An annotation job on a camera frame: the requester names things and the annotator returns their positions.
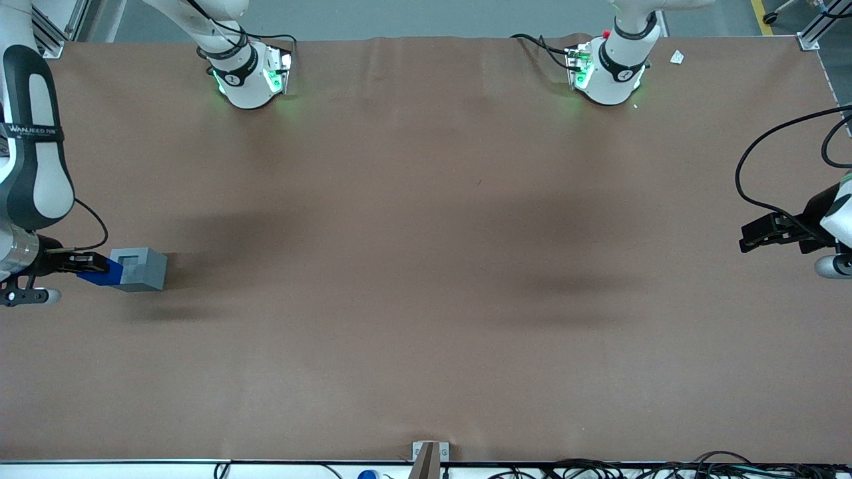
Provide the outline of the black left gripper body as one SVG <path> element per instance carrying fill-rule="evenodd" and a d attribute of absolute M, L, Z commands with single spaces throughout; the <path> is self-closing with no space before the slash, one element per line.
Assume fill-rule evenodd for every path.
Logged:
<path fill-rule="evenodd" d="M 836 183 L 830 188 L 813 196 L 807 201 L 806 206 L 798 216 L 798 221 L 809 230 L 806 239 L 798 243 L 801 254 L 806 255 L 819 251 L 823 248 L 834 248 L 836 239 L 821 226 L 821 220 L 827 215 L 833 205 L 840 184 Z"/>

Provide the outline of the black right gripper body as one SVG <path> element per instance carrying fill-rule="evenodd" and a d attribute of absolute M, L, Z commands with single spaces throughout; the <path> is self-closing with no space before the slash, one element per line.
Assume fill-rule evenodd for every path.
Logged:
<path fill-rule="evenodd" d="M 75 273 L 68 266 L 69 258 L 74 254 L 73 248 L 67 248 L 55 238 L 36 235 L 39 240 L 39 249 L 36 257 L 29 267 L 30 277 L 46 277 L 54 273 Z"/>

